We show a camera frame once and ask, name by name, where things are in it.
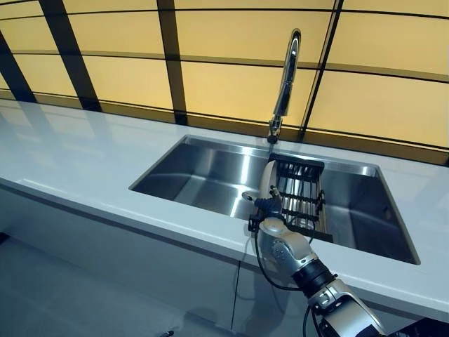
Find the gray floor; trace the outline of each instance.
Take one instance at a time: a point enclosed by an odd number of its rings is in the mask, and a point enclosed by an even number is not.
[[[0,245],[0,336],[159,337],[167,330],[237,336],[13,238]]]

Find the cabinet door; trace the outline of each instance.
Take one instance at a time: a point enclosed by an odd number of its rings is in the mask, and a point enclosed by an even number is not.
[[[242,263],[233,330],[250,337],[301,336],[306,308],[307,299],[301,292],[276,289],[263,277],[258,267]],[[379,305],[373,311],[384,324],[387,333],[396,332],[419,319],[397,310],[380,308]],[[317,336],[309,315],[307,337]]]
[[[0,189],[0,221],[12,237],[152,298],[231,328],[238,263]]]

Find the kitchen counter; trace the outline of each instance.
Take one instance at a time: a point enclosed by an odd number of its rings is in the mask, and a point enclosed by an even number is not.
[[[188,134],[267,146],[251,136],[0,100],[0,184],[256,265],[246,221],[128,189]],[[363,299],[449,322],[449,168],[283,141],[276,149],[378,165],[421,264],[320,240],[312,247]]]

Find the backsplash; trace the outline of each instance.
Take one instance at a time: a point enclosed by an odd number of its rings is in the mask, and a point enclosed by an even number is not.
[[[0,0],[0,98],[449,166],[447,0]]]

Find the robotic arm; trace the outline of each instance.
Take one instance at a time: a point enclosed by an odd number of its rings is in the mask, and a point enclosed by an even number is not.
[[[385,336],[379,319],[370,308],[336,278],[337,275],[331,274],[304,236],[287,228],[275,188],[272,195],[272,198],[254,201],[264,218],[258,227],[253,227],[257,231],[257,245],[265,258],[293,278],[307,297],[310,308],[322,316],[319,329],[323,336]]]

